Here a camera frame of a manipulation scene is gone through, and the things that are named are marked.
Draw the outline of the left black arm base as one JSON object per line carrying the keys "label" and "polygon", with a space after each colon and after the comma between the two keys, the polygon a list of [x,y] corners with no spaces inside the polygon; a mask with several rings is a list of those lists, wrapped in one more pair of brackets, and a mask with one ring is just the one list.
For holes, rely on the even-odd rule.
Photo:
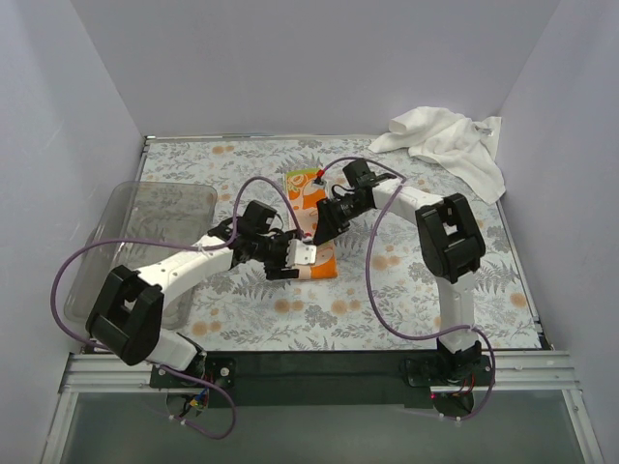
{"label": "left black arm base", "polygon": [[236,367],[233,358],[198,356],[182,371],[182,377],[154,366],[148,386],[166,393],[165,406],[171,415],[198,418],[209,409],[236,409],[232,399]]}

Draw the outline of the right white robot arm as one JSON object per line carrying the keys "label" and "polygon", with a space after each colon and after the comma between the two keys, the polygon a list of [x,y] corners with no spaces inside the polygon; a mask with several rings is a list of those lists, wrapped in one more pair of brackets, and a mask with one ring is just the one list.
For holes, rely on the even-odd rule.
{"label": "right white robot arm", "polygon": [[[323,245],[342,235],[350,221],[376,210],[379,212],[368,239],[365,280],[368,299],[379,323],[390,334],[408,341],[434,339],[439,357],[439,376],[459,384],[481,362],[481,330],[475,325],[475,273],[486,254],[486,244],[465,196],[440,196],[406,184],[404,175],[385,167],[380,174],[370,169],[371,161],[346,157],[343,173],[349,185],[344,194],[331,193],[316,202],[317,223],[312,236]],[[434,276],[439,296],[440,330],[426,335],[408,335],[391,327],[382,316],[371,289],[370,264],[375,236],[389,213],[415,225],[423,261]]]}

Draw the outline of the orange patterned towel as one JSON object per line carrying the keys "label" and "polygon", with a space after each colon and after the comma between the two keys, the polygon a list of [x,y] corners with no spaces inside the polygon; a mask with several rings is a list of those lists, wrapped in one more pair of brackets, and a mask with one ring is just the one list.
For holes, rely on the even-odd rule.
{"label": "orange patterned towel", "polygon": [[[313,236],[318,222],[317,202],[327,197],[324,187],[316,185],[317,168],[289,171],[284,176],[284,186],[295,217],[307,237]],[[338,276],[336,246],[328,242],[317,247],[312,265],[297,266],[299,279],[327,279]]]}

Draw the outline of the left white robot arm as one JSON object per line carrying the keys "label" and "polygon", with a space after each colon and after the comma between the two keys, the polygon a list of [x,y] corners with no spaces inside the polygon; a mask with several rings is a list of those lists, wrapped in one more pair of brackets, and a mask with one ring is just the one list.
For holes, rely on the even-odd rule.
{"label": "left white robot arm", "polygon": [[263,264],[269,279],[295,278],[301,266],[313,263],[314,245],[295,230],[270,227],[276,214],[252,201],[241,216],[209,230],[192,250],[137,270],[112,269],[87,319],[87,332],[127,365],[165,365],[182,385],[198,385],[205,377],[206,353],[165,329],[163,313],[203,280],[251,260]]}

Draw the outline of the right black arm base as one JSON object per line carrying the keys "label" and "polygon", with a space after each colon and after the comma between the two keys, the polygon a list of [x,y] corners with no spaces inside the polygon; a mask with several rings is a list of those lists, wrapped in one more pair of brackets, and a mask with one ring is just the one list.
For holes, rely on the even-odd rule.
{"label": "right black arm base", "polygon": [[404,402],[407,410],[437,413],[453,420],[476,411],[475,389],[490,387],[493,374],[488,356],[457,366],[435,351],[404,359],[398,370],[410,393]]}

